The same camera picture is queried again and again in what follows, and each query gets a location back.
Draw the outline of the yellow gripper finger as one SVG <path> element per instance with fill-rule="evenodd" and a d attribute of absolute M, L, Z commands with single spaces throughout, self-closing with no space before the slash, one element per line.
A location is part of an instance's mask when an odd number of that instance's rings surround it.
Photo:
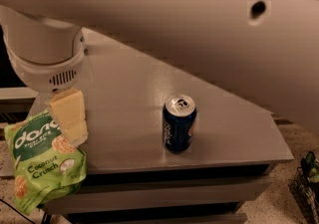
<path fill-rule="evenodd" d="M 55 91 L 46 101 L 49 114 L 59 125 L 63 136 L 73 146 L 83 144 L 88 138 L 83 93 L 75 88 Z"/>

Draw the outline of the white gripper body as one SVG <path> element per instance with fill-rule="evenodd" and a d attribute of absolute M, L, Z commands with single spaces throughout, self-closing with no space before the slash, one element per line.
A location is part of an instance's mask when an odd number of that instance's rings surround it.
<path fill-rule="evenodd" d="M 67 89 L 80 78 L 85 43 L 80 26 L 0 7 L 3 39 L 19 79 L 36 92 Z"/>

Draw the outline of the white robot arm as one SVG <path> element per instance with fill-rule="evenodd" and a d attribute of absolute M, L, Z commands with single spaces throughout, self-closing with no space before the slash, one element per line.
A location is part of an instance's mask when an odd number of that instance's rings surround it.
<path fill-rule="evenodd" d="M 319 130 L 319 0 L 0 0 L 85 27 Z"/>

